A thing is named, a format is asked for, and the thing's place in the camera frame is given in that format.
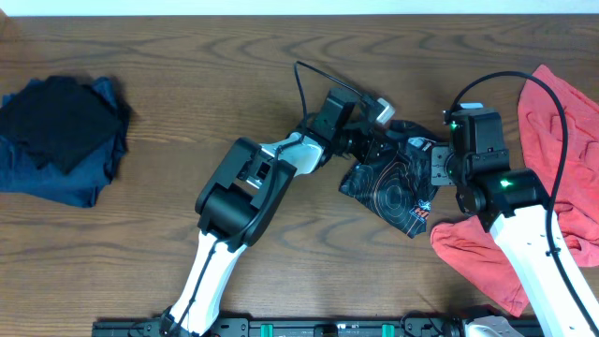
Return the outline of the black printed cycling jersey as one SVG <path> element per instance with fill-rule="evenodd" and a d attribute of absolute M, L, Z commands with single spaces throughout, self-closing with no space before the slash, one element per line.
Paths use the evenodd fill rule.
<path fill-rule="evenodd" d="M 438 187 L 431 183 L 431 150 L 439 139 L 414 122 L 394 120 L 391 143 L 369 164 L 355 162 L 339 191 L 414 238 L 427 229 Z"/>

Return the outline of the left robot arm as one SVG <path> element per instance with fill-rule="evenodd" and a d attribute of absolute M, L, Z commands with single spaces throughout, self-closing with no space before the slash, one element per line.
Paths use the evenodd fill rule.
<path fill-rule="evenodd" d="M 350 154 L 379 156 L 394 108 L 384 98 L 333 88 L 320 111 L 304 112 L 285 139 L 237 139 L 200 192 L 198 248 L 181 296 L 160 318 L 162 336 L 201 336 L 219 315 L 228 280 L 242 253 L 265 232 L 292 180 Z"/>

